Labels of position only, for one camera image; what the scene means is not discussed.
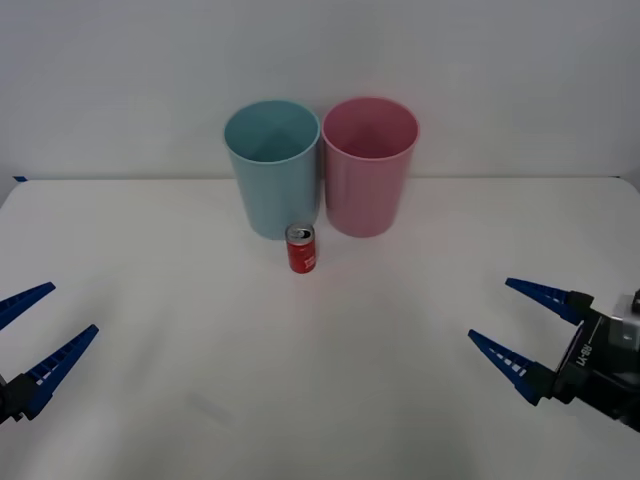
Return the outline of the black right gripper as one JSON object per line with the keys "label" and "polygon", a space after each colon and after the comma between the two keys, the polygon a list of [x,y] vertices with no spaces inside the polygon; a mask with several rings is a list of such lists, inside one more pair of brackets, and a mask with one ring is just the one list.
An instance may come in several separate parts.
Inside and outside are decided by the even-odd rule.
{"label": "black right gripper", "polygon": [[505,284],[579,326],[556,371],[514,352],[475,330],[468,337],[537,406],[543,398],[564,404],[578,399],[634,431],[639,430],[639,350],[624,335],[620,321],[591,309],[594,297],[526,280]]}

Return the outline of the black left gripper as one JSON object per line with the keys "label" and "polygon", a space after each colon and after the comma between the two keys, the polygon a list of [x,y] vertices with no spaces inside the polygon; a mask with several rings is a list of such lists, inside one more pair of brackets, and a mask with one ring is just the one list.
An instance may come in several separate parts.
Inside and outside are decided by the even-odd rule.
{"label": "black left gripper", "polygon": [[[47,282],[1,300],[0,329],[55,289],[52,282]],[[98,332],[98,327],[92,324],[26,373],[10,382],[0,376],[0,423],[9,418],[19,421],[23,417],[28,420],[37,417]]]}

